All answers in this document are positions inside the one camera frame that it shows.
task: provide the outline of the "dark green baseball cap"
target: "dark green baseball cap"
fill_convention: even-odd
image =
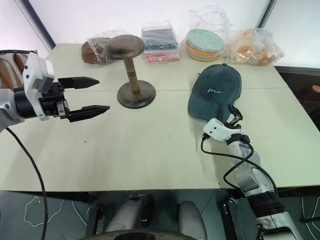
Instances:
[[[207,67],[192,88],[188,113],[192,117],[209,121],[228,120],[229,105],[233,106],[241,94],[241,76],[226,63]]]

